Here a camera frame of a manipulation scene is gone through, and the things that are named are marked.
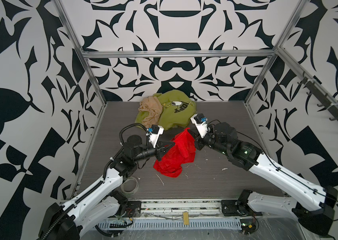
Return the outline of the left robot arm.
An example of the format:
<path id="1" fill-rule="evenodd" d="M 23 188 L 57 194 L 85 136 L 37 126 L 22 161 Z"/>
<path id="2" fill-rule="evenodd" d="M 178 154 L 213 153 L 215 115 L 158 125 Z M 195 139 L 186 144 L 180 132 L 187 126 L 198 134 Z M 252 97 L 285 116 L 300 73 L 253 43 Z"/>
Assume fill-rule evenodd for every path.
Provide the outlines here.
<path id="1" fill-rule="evenodd" d="M 138 169 L 138 162 L 160 160 L 174 147 L 171 141 L 142 143 L 137 135 L 130 136 L 121 149 L 106 164 L 104 173 L 87 189 L 62 205 L 52 204 L 44 215 L 38 238 L 40 240 L 79 240 L 101 221 L 123 215 L 128 199 L 117 191 Z"/>

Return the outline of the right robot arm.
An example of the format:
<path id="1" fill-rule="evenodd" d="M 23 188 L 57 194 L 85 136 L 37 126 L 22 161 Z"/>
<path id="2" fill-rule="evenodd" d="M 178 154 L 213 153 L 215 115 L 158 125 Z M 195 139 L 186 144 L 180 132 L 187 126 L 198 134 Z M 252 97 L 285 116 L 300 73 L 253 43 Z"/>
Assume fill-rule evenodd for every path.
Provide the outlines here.
<path id="1" fill-rule="evenodd" d="M 254 191 L 243 191 L 237 202 L 248 212 L 266 212 L 296 219 L 312 233 L 326 236 L 335 218 L 338 191 L 312 183 L 271 159 L 261 148 L 241 141 L 235 128 L 228 123 L 209 126 L 206 122 L 196 124 L 188 132 L 195 147 L 209 147 L 223 155 L 236 167 L 269 181 L 287 197 L 266 196 Z"/>

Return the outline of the red cloth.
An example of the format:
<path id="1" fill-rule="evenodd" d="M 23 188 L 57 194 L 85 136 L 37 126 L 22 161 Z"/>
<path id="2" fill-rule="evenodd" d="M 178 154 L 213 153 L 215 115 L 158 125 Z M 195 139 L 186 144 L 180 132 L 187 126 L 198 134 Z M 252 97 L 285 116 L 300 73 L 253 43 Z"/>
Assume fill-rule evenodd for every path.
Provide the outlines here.
<path id="1" fill-rule="evenodd" d="M 189 133 L 190 128 L 177 134 L 172 142 L 175 143 L 161 161 L 156 160 L 154 169 L 162 175 L 177 178 L 182 173 L 182 164 L 193 163 L 196 154 L 194 137 Z"/>

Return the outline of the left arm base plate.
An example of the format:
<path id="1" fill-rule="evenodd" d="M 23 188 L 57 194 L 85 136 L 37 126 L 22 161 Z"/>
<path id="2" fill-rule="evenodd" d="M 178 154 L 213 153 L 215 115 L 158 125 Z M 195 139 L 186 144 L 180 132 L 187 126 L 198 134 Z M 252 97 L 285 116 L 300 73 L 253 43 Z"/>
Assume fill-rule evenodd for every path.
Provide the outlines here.
<path id="1" fill-rule="evenodd" d="M 120 204 L 118 215 L 123 218 L 132 218 L 141 213 L 141 201 L 127 201 Z"/>

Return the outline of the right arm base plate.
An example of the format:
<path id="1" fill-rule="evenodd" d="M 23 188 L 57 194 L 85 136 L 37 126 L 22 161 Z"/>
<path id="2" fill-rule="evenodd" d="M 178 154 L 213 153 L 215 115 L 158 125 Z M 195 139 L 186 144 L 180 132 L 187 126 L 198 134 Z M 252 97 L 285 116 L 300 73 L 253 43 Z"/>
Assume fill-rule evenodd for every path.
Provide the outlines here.
<path id="1" fill-rule="evenodd" d="M 263 216 L 238 200 L 221 200 L 221 211 L 225 217 Z"/>

